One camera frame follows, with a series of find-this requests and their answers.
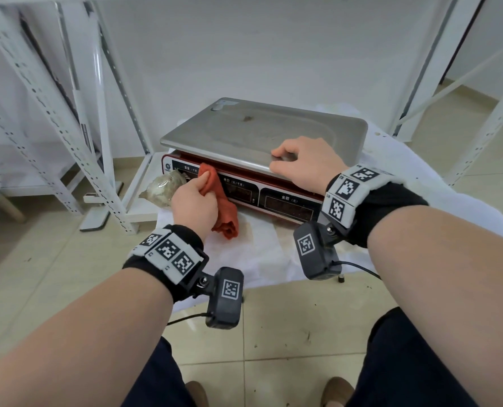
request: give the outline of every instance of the black cable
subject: black cable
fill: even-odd
[[[170,326],[171,324],[179,323],[180,321],[185,321],[185,320],[193,319],[195,317],[210,317],[210,315],[211,315],[210,313],[193,314],[193,315],[190,315],[190,316],[187,316],[187,317],[182,317],[181,319],[177,319],[177,320],[171,321],[171,322],[167,323],[167,326]]]
[[[340,264],[347,264],[347,265],[351,265],[353,267],[356,267],[358,269],[361,269],[363,271],[366,271],[367,273],[369,274],[372,274],[374,277],[377,277],[379,278],[380,280],[382,279],[379,275],[377,275],[376,273],[374,273],[372,270],[369,270],[367,269],[366,267],[363,267],[361,265],[358,265],[358,264],[355,264],[355,263],[350,263],[349,261],[333,261],[332,262],[333,265],[340,265]]]

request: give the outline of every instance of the plastic bag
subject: plastic bag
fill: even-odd
[[[139,194],[139,198],[145,198],[158,207],[168,208],[176,190],[185,183],[184,175],[174,170],[155,178],[148,184],[146,190]]]

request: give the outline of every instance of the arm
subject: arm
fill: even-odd
[[[208,174],[174,195],[174,223],[204,241],[217,219]],[[0,360],[0,407],[119,406],[172,312],[168,289],[125,268],[44,322]]]
[[[287,140],[298,154],[272,171],[324,194],[347,169],[322,139]],[[480,405],[503,405],[503,238],[431,207],[394,210],[368,236],[385,286]]]

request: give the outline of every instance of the left hand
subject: left hand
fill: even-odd
[[[212,231],[218,218],[217,198],[213,191],[201,196],[199,191],[206,185],[210,172],[182,185],[172,198],[174,224],[186,226],[197,233],[202,242]]]

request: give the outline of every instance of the forearm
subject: forearm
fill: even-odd
[[[158,280],[120,270],[0,360],[0,407],[119,406],[172,307]]]
[[[400,208],[368,238],[385,285],[481,405],[503,405],[503,238],[445,212]]]

